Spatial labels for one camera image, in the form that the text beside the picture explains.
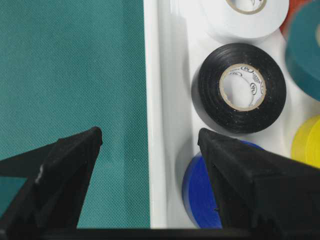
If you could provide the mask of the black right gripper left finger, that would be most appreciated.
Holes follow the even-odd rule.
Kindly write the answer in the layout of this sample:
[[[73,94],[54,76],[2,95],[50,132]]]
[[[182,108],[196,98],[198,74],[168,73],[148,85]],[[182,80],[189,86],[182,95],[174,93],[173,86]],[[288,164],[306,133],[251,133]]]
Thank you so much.
[[[0,238],[25,240],[47,229],[76,229],[102,144],[102,130],[95,126],[1,160],[2,183],[24,182],[0,215]]]

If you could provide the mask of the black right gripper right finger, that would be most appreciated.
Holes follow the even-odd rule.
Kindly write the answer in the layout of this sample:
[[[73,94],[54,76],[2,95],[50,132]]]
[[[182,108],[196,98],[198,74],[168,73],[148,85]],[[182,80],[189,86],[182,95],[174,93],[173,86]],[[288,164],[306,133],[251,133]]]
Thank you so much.
[[[224,227],[256,240],[319,239],[318,168],[206,128],[198,145]]]

